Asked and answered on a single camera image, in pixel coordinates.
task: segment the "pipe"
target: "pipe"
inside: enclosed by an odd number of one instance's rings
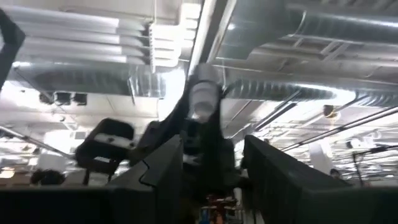
[[[316,9],[284,0],[238,2],[219,58],[246,60],[261,45],[290,36],[356,44],[398,45],[398,19],[340,9]]]
[[[13,130],[11,130],[9,128],[6,128],[4,126],[0,126],[0,130],[3,130],[5,132],[13,135],[15,138],[18,138],[18,139],[20,139],[22,141],[34,144],[35,146],[42,147],[43,149],[46,149],[46,150],[49,150],[49,151],[52,151],[52,152],[56,152],[56,153],[60,154],[63,157],[66,157],[66,158],[69,158],[69,159],[72,158],[71,155],[69,155],[67,153],[64,153],[64,152],[62,152],[62,151],[60,151],[60,150],[58,150],[58,149],[56,149],[56,148],[54,148],[52,146],[49,146],[49,145],[47,145],[45,143],[40,142],[39,140],[36,140],[36,139],[31,138],[29,136],[25,136],[25,135],[23,135],[21,133],[13,131]]]
[[[274,110],[269,115],[267,115],[265,118],[262,118],[256,124],[251,124],[249,126],[246,126],[243,129],[240,129],[238,132],[236,132],[234,135],[232,135],[231,138],[234,138],[239,133],[243,133],[243,135],[245,136],[247,134],[251,134],[253,132],[260,131],[263,127],[268,125],[270,122],[272,122],[273,120],[277,119],[279,116],[282,116],[284,113],[288,112],[290,109],[295,107],[297,104],[290,103],[290,102],[293,99],[296,99],[299,96],[299,94],[300,94],[300,91],[296,91],[295,93],[291,94],[283,102],[281,102],[279,105],[277,105],[274,108]]]
[[[288,98],[286,98],[283,102],[281,102],[278,106],[276,106],[274,108],[274,110],[267,115],[265,118],[261,119],[260,121],[258,121],[255,125],[254,125],[254,129],[256,131],[259,131],[259,129],[264,127],[264,123],[266,123],[272,116],[274,116],[275,114],[277,114],[278,112],[282,111],[283,108],[285,108],[286,106],[288,106],[288,104],[295,99],[296,97],[298,97],[298,95],[300,94],[300,91],[296,91],[295,93],[291,94]]]
[[[346,130],[349,130],[351,128],[358,127],[360,125],[369,123],[371,121],[375,121],[377,119],[385,118],[386,116],[390,116],[390,115],[395,114],[395,113],[398,113],[398,106],[394,106],[392,108],[388,108],[388,109],[385,109],[383,111],[371,114],[369,116],[365,116],[363,118],[357,119],[357,120],[352,121],[352,122],[347,123],[347,124],[344,124],[344,125],[342,125],[340,127],[337,127],[335,129],[332,129],[332,130],[327,131],[325,133],[319,134],[318,136],[306,139],[304,141],[300,141],[300,142],[298,142],[296,144],[293,144],[291,146],[283,148],[282,151],[283,152],[287,152],[287,151],[295,149],[297,147],[300,147],[300,146],[303,146],[303,145],[306,145],[306,144],[310,144],[311,142],[315,142],[317,140],[332,136],[334,134],[338,134],[338,133],[340,133],[342,131],[346,131]]]
[[[285,58],[297,58],[300,60],[307,60],[307,61],[317,61],[317,62],[322,62],[324,59],[327,57],[316,53],[316,52],[311,52],[311,49],[293,49],[290,47],[290,49],[286,46],[281,46],[281,48],[278,49],[279,45],[271,45],[273,48],[269,47],[261,47],[254,49],[252,51],[251,57],[255,57],[255,55],[267,55],[267,56],[272,56],[272,57],[285,57]],[[398,67],[398,62],[395,60],[382,60],[382,59],[371,59],[371,58],[361,58],[361,57],[355,57],[357,55],[359,56],[368,56],[368,57],[373,57],[377,58],[376,55],[379,54],[380,56],[382,53],[376,52],[375,55],[371,55],[372,52],[355,52],[354,50],[349,50],[349,51],[344,51],[341,53],[341,55],[336,56],[332,61],[333,62],[343,62],[343,63],[358,63],[362,65],[375,65],[375,66],[380,66],[380,67]]]
[[[338,107],[337,109],[335,109],[335,113],[338,113],[338,112],[340,112],[340,111],[342,111],[342,110],[345,110],[345,109],[349,108],[350,106],[353,106],[353,105],[355,105],[356,103],[359,103],[360,101],[363,101],[363,100],[366,99],[366,98],[368,98],[368,96],[362,96],[362,97],[359,97],[359,98],[357,98],[357,99],[355,99],[355,100],[353,100],[353,101],[350,101],[350,102],[348,102],[347,104],[345,104],[345,105],[343,105],[343,106],[340,106],[340,107]],[[297,128],[297,129],[305,128],[305,127],[307,127],[308,125],[313,124],[313,123],[317,122],[318,120],[320,120],[320,119],[322,119],[322,118],[324,118],[324,117],[325,117],[325,115],[324,115],[323,113],[317,114],[317,115],[315,115],[314,117],[310,118],[306,123],[304,123],[304,124],[302,124],[302,125],[299,125],[299,126],[297,126],[297,127],[294,127],[294,128],[295,128],[295,129],[296,129],[296,128]],[[276,137],[275,137],[276,140],[274,140],[272,143],[275,143],[275,142],[278,141],[279,139],[282,139],[282,138],[286,137],[286,135],[290,134],[291,131],[292,131],[292,130],[288,130],[288,131],[286,131],[285,133],[283,133],[283,134],[281,134],[281,135],[279,135],[279,136],[276,136]]]
[[[145,30],[140,22],[129,19],[115,19],[101,16],[88,16],[77,13],[64,13],[51,10],[33,9],[20,6],[1,6],[15,21],[19,18],[30,21],[50,21],[54,24],[71,24],[73,26],[105,26],[123,29]]]
[[[259,126],[257,126],[256,131],[261,131],[265,126],[267,126],[268,124],[271,124],[271,122],[273,122],[274,120],[276,120],[278,117],[282,116],[283,114],[285,114],[286,112],[288,112],[289,110],[293,109],[294,107],[296,107],[297,104],[296,103],[290,103],[288,104],[285,108],[282,108],[280,111],[278,111],[276,114],[273,114],[272,116],[270,116],[267,120],[265,120],[262,124],[260,124]]]
[[[295,30],[291,35],[309,38],[333,39],[342,42],[370,44],[398,44],[398,19],[392,16],[316,10],[287,6]]]
[[[84,60],[61,60],[48,58],[20,57],[20,62],[29,66],[19,67],[22,75],[30,76],[39,88],[44,91],[74,91],[87,93],[103,93],[130,96],[126,83],[134,75],[134,90],[136,97],[165,97],[166,80],[175,78],[176,72],[184,72],[187,64],[179,62],[178,68],[157,68],[157,73],[151,73],[145,65],[122,63],[94,63]],[[228,86],[237,83],[227,98],[245,100],[283,101],[287,96],[300,91],[295,102],[319,101],[333,105],[343,105],[347,101],[369,96],[361,102],[363,106],[398,105],[397,85],[393,83],[370,82],[365,80],[335,77],[320,77],[314,75],[289,75],[283,73],[260,73],[228,69],[229,75],[222,77],[219,71],[219,82]],[[18,76],[11,71],[10,81],[19,81]]]

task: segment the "silver ductwork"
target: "silver ductwork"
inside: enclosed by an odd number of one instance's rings
[[[238,2],[218,58],[247,59],[252,50],[284,36],[336,42],[398,45],[398,18],[376,12],[287,4]]]
[[[35,62],[29,66],[16,67],[9,75],[9,81],[43,91],[72,91],[163,98],[168,88],[176,88],[176,78],[184,78],[186,63],[178,68],[159,68],[152,74],[145,65],[119,63],[59,63]],[[296,101],[321,101],[343,105],[355,98],[369,96],[360,104],[364,106],[398,105],[397,85],[370,82],[350,78],[316,77],[280,73],[261,73],[219,68],[222,85],[236,85],[227,96],[233,99],[282,101],[300,91]],[[132,88],[127,81],[131,78]]]

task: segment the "ventilation duct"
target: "ventilation duct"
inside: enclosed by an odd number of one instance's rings
[[[34,82],[43,91],[72,91],[115,95],[131,94],[127,81],[131,78],[134,96],[164,98],[168,88],[176,88],[177,78],[184,79],[186,64],[178,68],[159,68],[151,73],[145,65],[117,63],[57,63],[20,62],[9,75],[9,81],[30,87]],[[397,85],[370,82],[350,78],[284,75],[241,70],[228,70],[220,83],[234,83],[236,88],[227,96],[234,99],[282,101],[296,91],[297,101],[329,100],[328,103],[343,105],[355,98],[369,96],[360,104],[364,106],[398,105]]]
[[[182,44],[195,36],[187,30],[193,25],[195,5],[181,6],[176,26],[19,6],[2,8],[27,34],[20,55],[152,65],[154,70],[177,66]]]
[[[252,50],[284,36],[340,42],[398,44],[398,19],[370,12],[286,4],[283,0],[238,2],[218,53],[247,59]]]

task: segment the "white ceiling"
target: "white ceiling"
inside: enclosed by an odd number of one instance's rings
[[[37,7],[41,9],[50,9],[55,11],[73,11],[85,14],[96,14],[101,16],[114,16],[114,17],[130,17],[132,14],[151,17],[153,13],[153,1],[106,1],[106,0],[2,0],[0,4],[18,5],[26,7]],[[178,14],[181,0],[173,1],[156,1],[157,2],[157,17],[165,20],[174,21]],[[397,1],[365,1],[365,0],[334,0],[334,1],[304,1],[297,0],[295,2],[311,2],[314,4],[331,4],[339,6],[358,7],[358,9],[373,8],[373,10],[380,11],[381,9],[396,8]],[[291,46],[297,43],[297,39],[290,38],[280,40],[287,42]],[[312,41],[304,40],[294,51],[306,50],[307,47],[321,50],[328,46],[330,42],[327,41]],[[374,65],[352,65],[349,63],[341,62],[317,62],[308,61],[303,58],[283,58],[276,55],[269,55],[261,53],[261,49],[266,46],[260,47],[255,54],[252,54],[245,62],[231,62],[234,66],[241,68],[250,68],[256,70],[267,70],[285,74],[312,74],[316,76],[336,76],[336,77],[355,77],[366,78],[369,80],[381,80],[385,82],[396,82],[396,68],[391,67],[375,67]],[[354,50],[360,48],[362,51],[373,52],[379,50],[381,52],[389,51],[389,55],[395,55],[393,58],[398,58],[398,50],[394,48],[382,48],[372,45],[364,46],[351,46]],[[103,95],[103,94],[88,94],[87,106],[46,106],[39,103],[38,92],[32,90],[25,90],[22,93],[20,88],[12,90],[3,90],[0,95],[0,123],[8,124],[18,131],[26,131],[28,133],[37,132],[42,133],[51,129],[64,128],[59,123],[59,117],[54,114],[67,115],[67,120],[75,121],[82,128],[92,129],[104,118],[119,119],[134,125],[137,133],[142,133],[146,125],[159,119],[159,100],[156,98],[136,98],[136,105],[132,104],[129,96],[119,95]],[[277,105],[276,102],[261,102],[261,101],[248,101],[248,100],[224,100],[222,104],[222,115],[224,135],[233,136],[241,128],[248,123],[259,121],[261,118],[269,114]],[[341,112],[340,118],[331,123],[327,119],[321,119],[316,123],[307,126],[306,128],[297,128],[305,123],[307,119],[322,112],[322,104],[302,103],[288,113],[284,114],[271,125],[267,127],[265,138],[271,138],[271,142],[277,147],[286,147],[297,141],[315,136],[319,133],[327,131],[333,127],[350,122],[354,119],[366,116],[367,114],[380,111],[379,108],[348,108]],[[336,135],[331,138],[331,143],[334,144],[337,139],[345,140],[352,135],[359,135],[363,132],[369,132],[375,129],[384,130],[391,129],[397,125],[398,116],[391,116],[381,121],[369,123],[354,130],[351,135],[341,137]],[[285,139],[275,140],[277,136],[290,130],[291,132]],[[398,137],[398,133],[383,132],[383,136],[388,138]],[[344,145],[340,142],[332,145],[332,148],[337,157],[350,155],[351,151],[346,150]],[[295,149],[289,152],[297,159],[308,162],[308,153],[306,148]]]

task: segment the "ceiling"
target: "ceiling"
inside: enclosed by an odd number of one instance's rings
[[[175,25],[178,24],[181,3],[199,3],[200,1],[155,2],[158,22]],[[238,9],[243,2],[238,1]],[[152,1],[118,0],[111,3],[104,0],[24,0],[0,1],[0,3],[1,5],[115,17],[140,22],[149,22],[154,16]],[[305,6],[318,11],[325,9],[341,13],[354,11],[357,14],[391,17],[398,14],[398,1],[395,0],[295,0],[287,1],[287,4],[292,7]],[[234,136],[248,124],[256,123],[264,118],[284,98],[296,90],[289,89],[292,85],[300,84],[301,87],[306,85],[308,90],[306,97],[302,96],[298,106],[266,126],[261,133],[256,133],[262,138],[270,139],[271,143],[278,148],[290,146],[355,119],[376,113],[387,106],[398,105],[395,91],[398,84],[396,75],[398,45],[285,35],[274,38],[272,41],[261,39],[260,41],[263,42],[253,46],[247,58],[231,58],[227,57],[229,49],[234,49],[236,52],[237,49],[248,48],[247,45],[240,43],[252,40],[250,37],[252,31],[249,28],[243,29],[246,35],[242,33],[242,27],[240,27],[242,23],[238,12],[237,10],[232,16],[218,56],[210,62],[218,68],[220,80],[224,80],[221,81],[224,82],[223,84],[227,85],[236,80],[243,80],[245,84],[223,102],[222,125],[225,136]],[[196,29],[192,27],[185,29],[187,32],[192,30]],[[53,40],[54,36],[40,38]],[[122,43],[109,45],[125,47]],[[149,122],[162,119],[172,109],[178,99],[178,94],[181,94],[179,91],[181,84],[178,84],[181,83],[181,79],[176,78],[179,77],[177,71],[181,73],[186,69],[187,60],[190,59],[192,51],[192,45],[182,45],[178,66],[157,67],[157,76],[148,75],[147,70],[136,75],[136,79],[144,80],[142,82],[145,85],[141,83],[139,86],[142,91],[136,90],[134,105],[129,96],[127,79],[131,72],[138,74],[135,61],[127,63],[104,61],[104,58],[114,57],[101,57],[100,60],[93,57],[73,58],[73,54],[77,52],[73,49],[71,49],[73,53],[71,56],[62,54],[64,51],[61,50],[53,51],[49,55],[48,52],[38,51],[36,48],[31,50],[32,46],[33,44],[25,46],[25,50],[19,54],[18,59],[21,62],[29,62],[29,66],[20,65],[14,68],[9,74],[6,88],[3,88],[1,92],[0,123],[37,138],[50,130],[65,129],[65,125],[59,122],[60,115],[65,116],[67,122],[76,123],[80,128],[87,130],[95,127],[103,118],[120,119],[133,124],[139,136]],[[92,54],[91,51],[78,53],[81,56]],[[329,97],[328,92],[336,93],[335,90],[339,88],[347,92],[340,91],[342,94],[339,97],[336,95]],[[88,104],[87,106],[47,106],[39,103],[40,91],[54,90],[88,92]],[[354,92],[371,96],[368,100],[372,99],[373,102],[349,107],[341,111],[336,119],[321,118],[308,126],[303,126],[312,117],[322,113],[323,105],[344,105],[354,99],[345,93]],[[347,177],[355,178],[352,160],[344,159],[352,153],[352,150],[346,147],[346,140],[353,136],[361,138],[376,136],[375,142],[394,142],[393,139],[398,135],[398,131],[395,130],[398,128],[398,122],[395,122],[395,118],[396,115],[393,115],[329,137],[334,165],[343,170]],[[241,146],[238,144],[236,147],[239,151]],[[307,151],[307,147],[302,146],[289,151],[288,154],[310,164]],[[397,171],[395,153],[391,151],[366,157],[363,161],[364,174],[375,178],[385,178],[385,176],[390,178],[391,175],[395,175]],[[383,158],[381,161],[374,160],[377,157]]]

